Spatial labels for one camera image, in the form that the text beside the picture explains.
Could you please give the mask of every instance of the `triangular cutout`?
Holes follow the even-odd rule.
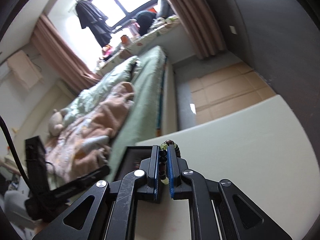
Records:
[[[249,207],[241,197],[233,195],[233,201],[240,215],[240,219],[245,229],[262,224],[262,218]]]
[[[88,196],[80,205],[65,217],[63,220],[64,224],[73,227],[74,229],[81,230],[93,201],[94,196]]]

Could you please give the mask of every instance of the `pink blanket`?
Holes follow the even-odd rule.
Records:
[[[131,83],[117,84],[106,100],[62,131],[54,146],[47,145],[46,160],[58,176],[69,182],[108,162],[108,142],[123,125],[133,96]]]

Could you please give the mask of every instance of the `headboard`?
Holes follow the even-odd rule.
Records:
[[[68,90],[65,84],[61,80],[58,80],[26,118],[13,140],[19,159],[25,170],[24,140],[39,135],[42,142],[45,143],[49,135],[48,122],[52,116],[53,109],[60,110],[65,108],[75,98],[76,96]],[[11,152],[4,157],[4,162],[14,168],[16,167]]]

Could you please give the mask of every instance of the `silver screw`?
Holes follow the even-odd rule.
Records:
[[[105,180],[99,180],[97,183],[96,183],[96,186],[97,187],[105,187],[107,185],[107,182]]]
[[[186,176],[191,176],[193,174],[193,170],[186,169],[186,170],[183,171],[183,174],[186,175]]]
[[[225,187],[229,187],[229,186],[231,185],[231,181],[228,180],[228,179],[223,179],[223,180],[221,181],[221,184],[222,184],[223,186],[225,186]]]
[[[136,170],[133,174],[137,177],[142,177],[144,175],[144,170]]]

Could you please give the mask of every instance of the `window frame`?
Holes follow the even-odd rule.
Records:
[[[127,20],[132,19],[138,12],[143,11],[143,10],[147,10],[148,8],[153,7],[154,5],[157,4],[158,0],[150,0],[149,2],[146,2],[145,4],[141,5],[140,7],[138,7],[137,9],[135,9],[132,12],[128,12],[123,5],[120,3],[119,0],[114,0],[116,2],[116,4],[121,8],[121,10],[123,11],[123,13],[125,14],[125,17],[122,18],[120,21],[118,21],[115,25],[110,26],[111,30],[114,30],[116,27],[122,25],[123,23],[125,23]]]

